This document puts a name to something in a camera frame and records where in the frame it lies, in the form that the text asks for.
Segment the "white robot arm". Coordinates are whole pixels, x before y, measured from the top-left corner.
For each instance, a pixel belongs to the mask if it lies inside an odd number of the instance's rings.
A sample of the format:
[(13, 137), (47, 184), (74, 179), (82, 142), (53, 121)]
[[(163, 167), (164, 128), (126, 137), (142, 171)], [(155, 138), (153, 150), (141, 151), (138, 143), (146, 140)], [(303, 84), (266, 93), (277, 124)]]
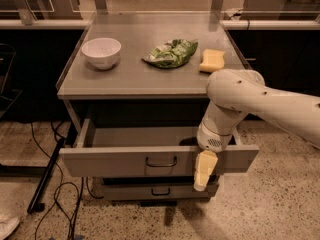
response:
[(203, 191), (236, 126), (249, 114), (320, 148), (320, 98), (269, 88), (254, 70), (222, 69), (207, 81), (209, 105), (197, 131), (194, 189)]

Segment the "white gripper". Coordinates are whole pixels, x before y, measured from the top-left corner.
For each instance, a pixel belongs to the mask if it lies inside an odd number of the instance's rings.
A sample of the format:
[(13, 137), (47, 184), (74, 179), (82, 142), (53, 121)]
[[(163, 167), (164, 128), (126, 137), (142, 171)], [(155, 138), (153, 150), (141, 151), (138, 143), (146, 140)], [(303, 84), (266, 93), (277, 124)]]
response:
[(218, 163), (215, 153), (222, 152), (227, 147), (240, 121), (238, 113), (206, 113), (203, 117), (197, 131), (197, 142), (205, 151), (200, 152), (196, 158), (193, 185), (195, 190), (206, 189)]

